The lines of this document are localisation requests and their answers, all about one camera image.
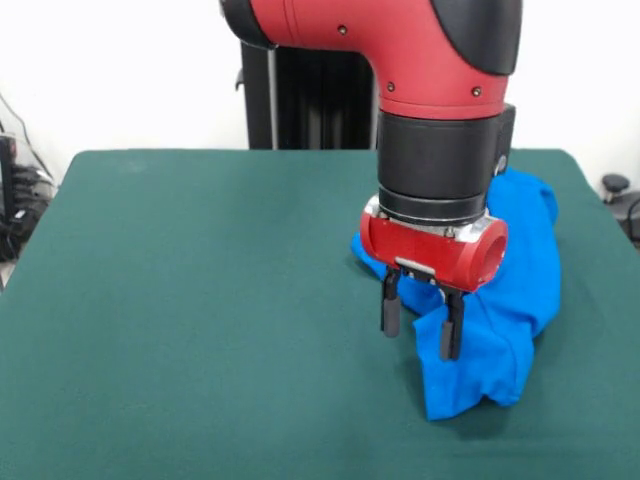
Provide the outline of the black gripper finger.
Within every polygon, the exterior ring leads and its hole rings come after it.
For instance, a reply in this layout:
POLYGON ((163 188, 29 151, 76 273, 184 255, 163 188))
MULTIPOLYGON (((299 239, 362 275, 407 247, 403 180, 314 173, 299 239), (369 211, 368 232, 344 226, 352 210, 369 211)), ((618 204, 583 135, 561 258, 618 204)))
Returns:
POLYGON ((459 358, 462 342, 464 294, 452 288, 442 288, 441 291, 447 307, 447 318, 442 324, 440 358, 443 361, 455 361, 459 358))
POLYGON ((387 337, 397 337, 400 331, 401 298, 398 284, 401 271, 388 267, 382 282, 381 331, 387 337))

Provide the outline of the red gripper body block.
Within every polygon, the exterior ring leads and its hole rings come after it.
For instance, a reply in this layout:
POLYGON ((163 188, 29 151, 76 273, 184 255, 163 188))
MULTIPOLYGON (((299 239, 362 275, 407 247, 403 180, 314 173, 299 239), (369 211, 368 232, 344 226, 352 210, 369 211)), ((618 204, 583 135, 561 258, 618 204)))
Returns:
POLYGON ((474 292, 495 277, 505 255, 508 227, 488 215, 462 226, 410 224, 386 215, 374 195, 361 215, 360 238, 366 253, 379 262, 474 292))

